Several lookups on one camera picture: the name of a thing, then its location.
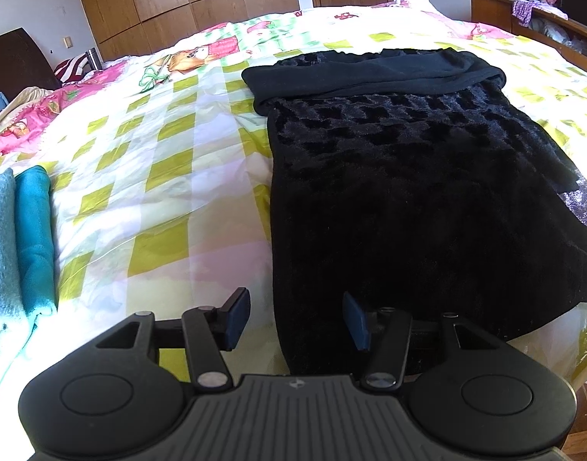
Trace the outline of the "black velvet long-sleeve dress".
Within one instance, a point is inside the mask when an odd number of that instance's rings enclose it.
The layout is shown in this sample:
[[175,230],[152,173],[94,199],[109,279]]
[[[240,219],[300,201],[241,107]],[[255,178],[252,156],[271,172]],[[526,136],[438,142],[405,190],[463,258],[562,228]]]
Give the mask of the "black velvet long-sleeve dress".
[[293,373],[350,373],[346,297],[509,340],[587,303],[575,163],[469,52],[324,51],[244,70],[274,159],[276,328]]

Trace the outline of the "checkered floral bed quilt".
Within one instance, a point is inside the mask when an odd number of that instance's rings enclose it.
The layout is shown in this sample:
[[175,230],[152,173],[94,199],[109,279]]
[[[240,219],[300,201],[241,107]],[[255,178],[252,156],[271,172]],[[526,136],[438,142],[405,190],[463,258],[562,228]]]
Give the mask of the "checkered floral bed quilt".
[[285,371],[272,310],[272,156],[241,73],[305,52],[385,48],[466,50],[501,68],[512,105],[587,178],[587,73],[426,0],[271,13],[117,61],[115,81],[64,108],[34,148],[0,156],[0,173],[49,174],[58,298],[27,345],[0,358],[0,460],[33,453],[17,415],[25,385],[138,310],[175,318],[245,286],[251,320],[227,363],[238,375]]

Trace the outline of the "light blue folded towel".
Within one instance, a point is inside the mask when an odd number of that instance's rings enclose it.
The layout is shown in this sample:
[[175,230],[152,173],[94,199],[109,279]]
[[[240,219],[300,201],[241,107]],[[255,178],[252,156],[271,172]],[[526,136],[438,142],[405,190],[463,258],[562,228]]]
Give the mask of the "light blue folded towel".
[[15,352],[29,333],[17,262],[14,222],[15,179],[0,173],[0,352]]

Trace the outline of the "teal folded cloth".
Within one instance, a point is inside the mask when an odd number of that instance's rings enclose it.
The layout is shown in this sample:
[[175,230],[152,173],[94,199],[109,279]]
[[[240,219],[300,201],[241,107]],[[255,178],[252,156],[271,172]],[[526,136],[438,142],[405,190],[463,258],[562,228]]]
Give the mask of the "teal folded cloth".
[[55,249],[51,218],[51,181],[42,166],[15,179],[14,226],[20,293],[30,328],[56,311]]

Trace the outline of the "beige pillow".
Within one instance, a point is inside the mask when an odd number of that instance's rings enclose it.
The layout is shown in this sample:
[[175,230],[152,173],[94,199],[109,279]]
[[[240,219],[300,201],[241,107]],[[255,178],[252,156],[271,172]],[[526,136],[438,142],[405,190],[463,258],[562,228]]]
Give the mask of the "beige pillow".
[[40,88],[39,86],[28,86],[24,88],[0,111],[0,133],[11,126],[24,109],[34,107],[39,101],[52,93],[52,90]]

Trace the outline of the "red white striped pillow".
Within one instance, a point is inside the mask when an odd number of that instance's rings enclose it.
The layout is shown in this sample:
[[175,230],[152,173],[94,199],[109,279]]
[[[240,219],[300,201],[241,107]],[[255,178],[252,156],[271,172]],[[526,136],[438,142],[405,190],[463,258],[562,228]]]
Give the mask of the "red white striped pillow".
[[102,70],[103,66],[96,48],[91,48],[81,55],[64,60],[54,68],[54,75],[62,85],[78,82],[91,71]]

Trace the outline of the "dark wooden headboard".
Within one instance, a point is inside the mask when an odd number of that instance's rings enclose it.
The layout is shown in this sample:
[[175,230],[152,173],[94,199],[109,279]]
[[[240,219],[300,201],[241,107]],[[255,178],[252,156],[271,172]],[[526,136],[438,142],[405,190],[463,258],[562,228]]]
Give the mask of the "dark wooden headboard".
[[0,35],[0,93],[10,101],[28,86],[53,91],[61,82],[33,38],[17,28]]

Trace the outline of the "wooden side cabinet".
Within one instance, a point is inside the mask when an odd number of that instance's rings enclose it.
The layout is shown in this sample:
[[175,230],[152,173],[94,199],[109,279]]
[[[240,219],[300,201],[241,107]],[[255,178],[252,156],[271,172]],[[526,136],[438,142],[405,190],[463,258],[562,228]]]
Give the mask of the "wooden side cabinet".
[[587,73],[587,26],[534,8],[529,26],[512,14],[511,0],[471,0],[471,21],[498,27],[548,45]]

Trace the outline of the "purple lace cloth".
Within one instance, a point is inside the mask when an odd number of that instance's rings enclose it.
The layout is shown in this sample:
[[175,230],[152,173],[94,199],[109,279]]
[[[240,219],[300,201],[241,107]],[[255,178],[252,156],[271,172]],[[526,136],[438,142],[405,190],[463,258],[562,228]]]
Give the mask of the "purple lace cloth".
[[542,3],[537,0],[513,0],[512,15],[522,27],[528,27],[532,19],[534,8],[540,8]]

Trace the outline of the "wall light switch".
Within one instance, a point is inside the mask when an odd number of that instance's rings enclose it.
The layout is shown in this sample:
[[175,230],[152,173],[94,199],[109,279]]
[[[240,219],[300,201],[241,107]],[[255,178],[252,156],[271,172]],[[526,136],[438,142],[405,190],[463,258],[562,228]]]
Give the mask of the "wall light switch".
[[71,48],[71,47],[74,46],[73,41],[71,40],[71,37],[70,36],[66,36],[63,39],[63,42],[64,42],[65,48],[67,48],[67,49],[69,49],[69,48]]

